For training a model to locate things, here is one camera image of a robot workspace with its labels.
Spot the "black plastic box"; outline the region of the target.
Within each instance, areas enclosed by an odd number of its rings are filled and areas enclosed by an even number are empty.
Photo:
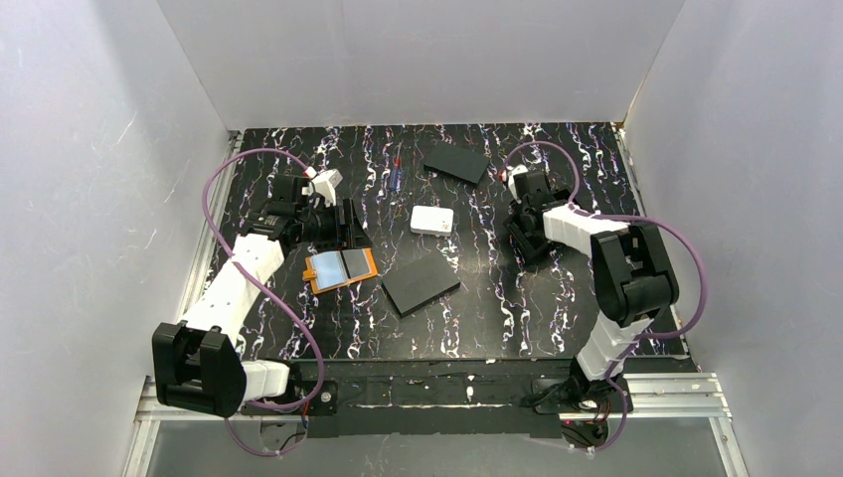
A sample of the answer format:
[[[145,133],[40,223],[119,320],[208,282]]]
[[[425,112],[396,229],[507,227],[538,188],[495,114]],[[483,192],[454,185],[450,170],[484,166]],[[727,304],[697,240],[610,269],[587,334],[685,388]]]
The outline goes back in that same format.
[[[512,239],[512,247],[526,265],[543,260],[557,245],[545,237],[540,214],[513,212],[503,225]]]

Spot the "orange leather card holder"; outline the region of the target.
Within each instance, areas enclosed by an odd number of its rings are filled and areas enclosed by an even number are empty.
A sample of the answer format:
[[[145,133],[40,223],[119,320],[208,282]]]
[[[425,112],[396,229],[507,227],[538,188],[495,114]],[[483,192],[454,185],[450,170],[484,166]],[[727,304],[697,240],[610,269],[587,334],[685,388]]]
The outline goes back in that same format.
[[[349,286],[378,275],[370,248],[324,251],[305,258],[302,279],[314,294]]]

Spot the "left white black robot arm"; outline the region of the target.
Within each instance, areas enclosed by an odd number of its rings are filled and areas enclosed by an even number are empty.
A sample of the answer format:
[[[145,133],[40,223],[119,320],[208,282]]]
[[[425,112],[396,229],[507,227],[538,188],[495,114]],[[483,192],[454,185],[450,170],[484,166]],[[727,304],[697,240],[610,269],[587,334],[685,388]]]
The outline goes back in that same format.
[[[300,244],[319,252],[371,251],[351,199],[338,199],[342,175],[307,170],[275,178],[272,196],[248,213],[212,283],[177,323],[160,324],[151,338],[160,403],[230,417],[246,402],[280,398],[291,367],[242,361],[241,328],[267,281]]]

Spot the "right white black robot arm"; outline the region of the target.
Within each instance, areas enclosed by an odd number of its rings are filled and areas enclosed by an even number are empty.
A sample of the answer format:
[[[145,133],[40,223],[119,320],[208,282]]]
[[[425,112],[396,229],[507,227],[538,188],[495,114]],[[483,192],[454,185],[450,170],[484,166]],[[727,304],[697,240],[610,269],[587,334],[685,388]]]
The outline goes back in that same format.
[[[525,262],[543,259],[558,245],[590,259],[599,312],[569,377],[549,393],[569,401],[602,398],[622,372],[624,351],[678,299],[659,230],[589,213],[572,193],[552,191],[539,171],[517,166],[500,177],[513,197],[504,228]]]

